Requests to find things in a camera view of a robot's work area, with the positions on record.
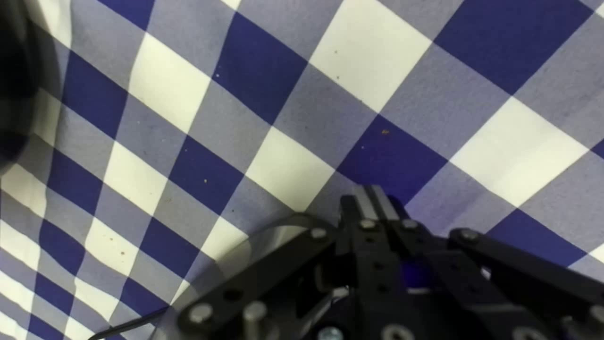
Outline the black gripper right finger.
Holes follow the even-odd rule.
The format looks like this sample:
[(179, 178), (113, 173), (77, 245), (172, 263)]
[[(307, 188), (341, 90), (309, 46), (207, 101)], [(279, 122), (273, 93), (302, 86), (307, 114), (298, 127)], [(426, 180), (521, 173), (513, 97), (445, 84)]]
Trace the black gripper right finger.
[(551, 333), (526, 307), (511, 303), (483, 277), (481, 267), (449, 241), (434, 239), (409, 220), (396, 199), (370, 188), (374, 212), (400, 256), (400, 288), (430, 313), (419, 322), (430, 339), (551, 340)]

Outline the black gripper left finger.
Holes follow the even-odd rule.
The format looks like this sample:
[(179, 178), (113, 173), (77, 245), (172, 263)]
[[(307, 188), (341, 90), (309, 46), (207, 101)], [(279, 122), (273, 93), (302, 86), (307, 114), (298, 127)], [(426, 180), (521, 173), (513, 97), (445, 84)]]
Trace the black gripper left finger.
[(400, 309), (400, 265), (375, 192), (357, 188), (341, 199), (341, 212), (353, 258), (355, 335), (360, 340), (409, 340)]

